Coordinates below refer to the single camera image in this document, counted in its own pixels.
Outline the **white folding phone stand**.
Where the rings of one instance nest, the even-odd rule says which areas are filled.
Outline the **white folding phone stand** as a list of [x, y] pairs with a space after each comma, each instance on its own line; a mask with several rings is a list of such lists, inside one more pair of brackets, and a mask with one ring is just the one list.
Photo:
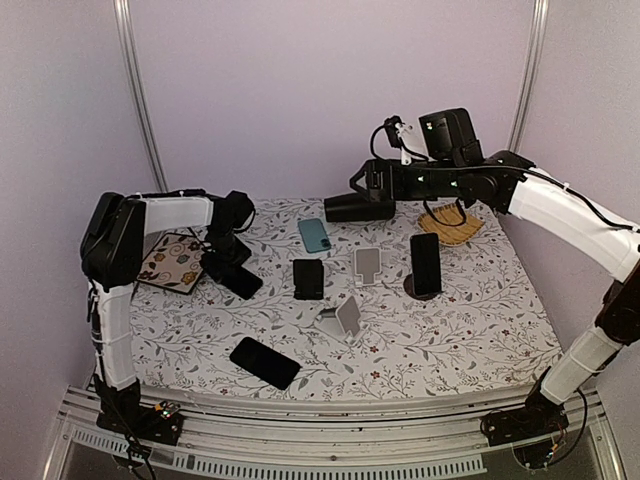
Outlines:
[[359, 248], [353, 254], [353, 270], [358, 285], [370, 286], [376, 283], [381, 273], [381, 257], [378, 248]]

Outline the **blue smartphone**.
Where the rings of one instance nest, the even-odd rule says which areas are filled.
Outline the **blue smartphone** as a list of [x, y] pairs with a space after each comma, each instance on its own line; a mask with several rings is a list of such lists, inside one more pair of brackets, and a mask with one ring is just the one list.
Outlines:
[[417, 294], [442, 291], [439, 247], [436, 233], [418, 234], [410, 239], [413, 284]]

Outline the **round wooden base phone stand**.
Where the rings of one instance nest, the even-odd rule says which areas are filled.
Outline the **round wooden base phone stand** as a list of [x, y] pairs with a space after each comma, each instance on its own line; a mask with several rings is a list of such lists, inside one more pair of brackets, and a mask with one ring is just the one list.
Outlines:
[[411, 297], [412, 299], [415, 300], [419, 300], [419, 301], [428, 301], [428, 300], [432, 300], [436, 297], [438, 297], [441, 294], [441, 291], [439, 292], [430, 292], [427, 294], [417, 294], [414, 291], [414, 284], [413, 284], [413, 276], [412, 275], [408, 275], [404, 281], [403, 281], [403, 289], [405, 291], [405, 293]]

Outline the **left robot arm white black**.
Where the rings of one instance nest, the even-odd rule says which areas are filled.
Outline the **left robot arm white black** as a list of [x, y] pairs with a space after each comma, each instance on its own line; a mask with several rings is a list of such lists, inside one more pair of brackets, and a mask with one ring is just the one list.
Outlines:
[[128, 434], [148, 426], [132, 357], [130, 305], [143, 265], [146, 236], [167, 230], [206, 230], [200, 264], [216, 283], [249, 299], [262, 282], [244, 268], [250, 249], [239, 240], [255, 218], [249, 197], [201, 189], [166, 194], [103, 194], [83, 237], [81, 268], [88, 284], [88, 321], [96, 353], [102, 410]]

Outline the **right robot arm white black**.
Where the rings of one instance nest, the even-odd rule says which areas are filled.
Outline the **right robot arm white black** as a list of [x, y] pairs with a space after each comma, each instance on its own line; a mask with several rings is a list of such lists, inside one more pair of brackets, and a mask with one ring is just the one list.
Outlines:
[[367, 202], [481, 202], [554, 234], [611, 275], [594, 326], [545, 371], [518, 412], [521, 432], [539, 435], [554, 422], [556, 409], [639, 339], [638, 225], [512, 151], [485, 156], [464, 108], [423, 115], [416, 126], [392, 116], [380, 128], [400, 157], [374, 154], [350, 178], [351, 188]]

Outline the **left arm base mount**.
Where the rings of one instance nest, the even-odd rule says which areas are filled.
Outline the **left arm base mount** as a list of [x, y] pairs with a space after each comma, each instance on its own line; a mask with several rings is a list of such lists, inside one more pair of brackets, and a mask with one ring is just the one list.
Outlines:
[[176, 446], [184, 423], [180, 410], [179, 404], [170, 401], [149, 407], [141, 405], [136, 397], [116, 396], [101, 401], [96, 424], [132, 439]]

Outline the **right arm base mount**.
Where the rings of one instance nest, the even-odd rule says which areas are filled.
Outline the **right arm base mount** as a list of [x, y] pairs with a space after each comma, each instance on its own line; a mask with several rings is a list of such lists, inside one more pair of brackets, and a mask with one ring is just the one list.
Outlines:
[[568, 426], [564, 406], [538, 395], [527, 398], [521, 407], [493, 410], [480, 420], [480, 431], [490, 446], [561, 432]]

